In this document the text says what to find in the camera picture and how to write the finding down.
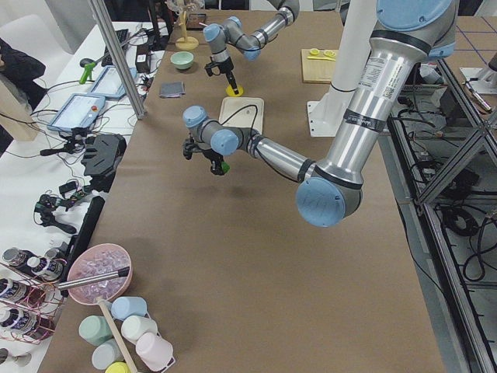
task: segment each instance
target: black jacket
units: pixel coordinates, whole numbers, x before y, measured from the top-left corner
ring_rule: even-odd
[[[36,58],[13,49],[2,39],[0,39],[0,54],[5,63],[4,70],[0,72],[18,89],[27,94],[28,102],[32,108],[35,108],[47,90],[37,85],[33,80],[43,76],[45,65]]]

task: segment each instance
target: yellow cup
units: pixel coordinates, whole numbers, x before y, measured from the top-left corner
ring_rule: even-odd
[[[106,373],[131,373],[131,371],[126,363],[118,361],[109,365],[106,369]]]

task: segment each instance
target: white table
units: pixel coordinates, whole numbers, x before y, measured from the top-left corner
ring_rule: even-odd
[[[114,23],[116,30],[128,28],[130,33],[135,33],[141,27],[151,28],[151,23]],[[162,34],[167,34],[167,29],[161,29]],[[134,38],[132,44],[141,44],[145,39]],[[95,26],[90,34],[86,37],[83,44],[77,50],[68,65],[61,72],[57,79],[57,83],[79,80],[83,69],[79,66],[82,58],[91,58],[96,60],[103,54],[105,44],[97,26]],[[136,47],[130,46],[127,49],[126,57],[128,65],[134,66]],[[151,70],[154,71],[164,52],[153,52],[151,59]],[[97,78],[102,71],[100,65],[96,66],[93,72],[93,78]],[[37,110],[58,110],[60,109],[72,93],[88,92],[91,84],[79,85],[71,83],[60,85],[49,91],[48,95],[43,99]],[[103,132],[119,133],[128,139],[133,127],[137,121],[134,116],[132,107],[129,105],[127,97],[119,102],[107,101],[104,110],[112,105],[119,103],[119,106],[110,109],[106,112],[105,117],[108,117],[108,122],[103,127]],[[51,112],[41,112],[39,116],[33,115],[34,119],[49,121],[55,115]],[[44,125],[40,125],[40,129],[46,130]],[[47,131],[52,136],[48,138],[44,134],[38,134],[34,141],[21,142],[13,141],[8,147],[7,152],[23,157],[39,155],[40,150],[62,146],[62,139],[58,140],[58,133]],[[0,226],[2,227],[0,235],[0,252],[3,253],[10,247],[19,247],[20,249],[28,249],[37,255],[43,255],[48,249],[57,246],[60,242],[68,242],[71,235],[64,233],[58,228],[36,225],[33,221],[33,209],[35,203],[40,198],[40,195],[52,190],[58,194],[58,187],[66,183],[74,176],[82,182],[89,181],[88,177],[83,177],[84,167],[80,163],[83,153],[68,155],[61,153],[61,157],[68,163],[74,163],[69,169],[61,159],[56,155],[47,157],[37,156],[34,158],[23,159],[17,156],[5,153],[0,158],[0,200],[2,201],[2,209],[0,211]],[[55,212],[57,221],[72,225],[79,229],[81,228],[82,219],[88,209],[91,197],[86,197],[78,202],[71,210],[65,212],[64,208],[59,207]],[[0,277],[17,278],[16,275],[4,267],[0,267]],[[50,339],[43,341],[40,345],[31,345],[28,343],[12,342],[0,340],[0,347],[5,347],[13,354],[23,354],[30,352],[33,359],[24,368],[18,368],[13,363],[8,363],[0,367],[0,371],[9,371],[12,373],[36,372],[40,366],[40,362],[46,353]]]

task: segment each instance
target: blue tablet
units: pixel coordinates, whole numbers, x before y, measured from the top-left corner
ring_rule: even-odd
[[[47,125],[52,131],[71,133],[73,128],[92,128],[106,105],[105,96],[75,93],[69,97],[57,115]]]
[[[137,69],[130,68],[130,73],[135,78],[137,76]],[[93,83],[90,93],[105,96],[107,99],[121,99],[126,94],[115,66],[106,66],[103,68],[99,77]]]

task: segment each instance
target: small green bowl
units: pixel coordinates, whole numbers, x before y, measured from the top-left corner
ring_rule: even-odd
[[[171,63],[178,70],[191,68],[193,64],[193,54],[186,51],[176,52],[171,56]]]

